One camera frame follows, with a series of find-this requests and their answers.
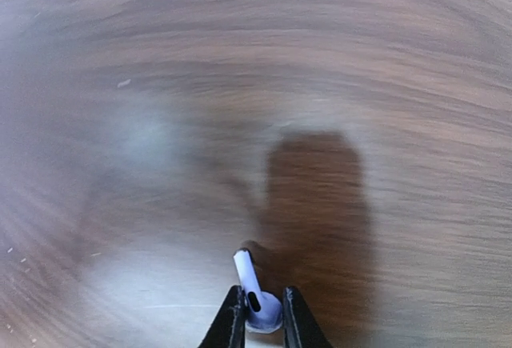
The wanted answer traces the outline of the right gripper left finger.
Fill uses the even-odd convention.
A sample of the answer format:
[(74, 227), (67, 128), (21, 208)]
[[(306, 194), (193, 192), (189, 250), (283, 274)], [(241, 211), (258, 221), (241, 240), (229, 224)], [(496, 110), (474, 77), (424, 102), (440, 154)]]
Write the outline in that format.
[(240, 285), (232, 286), (198, 348), (244, 348), (246, 298)]

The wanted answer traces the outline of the lavender earbud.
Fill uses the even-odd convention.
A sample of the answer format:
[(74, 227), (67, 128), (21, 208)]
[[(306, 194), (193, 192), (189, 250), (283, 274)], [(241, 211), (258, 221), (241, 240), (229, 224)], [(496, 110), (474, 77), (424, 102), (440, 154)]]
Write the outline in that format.
[(248, 307), (246, 327), (257, 334), (272, 334), (282, 327), (282, 304), (276, 296), (261, 289), (250, 251), (237, 250), (233, 256), (238, 279)]

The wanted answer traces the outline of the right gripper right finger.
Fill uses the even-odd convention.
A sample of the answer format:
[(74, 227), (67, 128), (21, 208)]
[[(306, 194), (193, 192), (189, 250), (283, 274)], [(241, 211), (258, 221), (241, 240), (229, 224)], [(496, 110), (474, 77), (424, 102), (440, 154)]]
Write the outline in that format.
[(333, 347), (297, 287), (288, 286), (284, 289), (282, 308), (284, 347)]

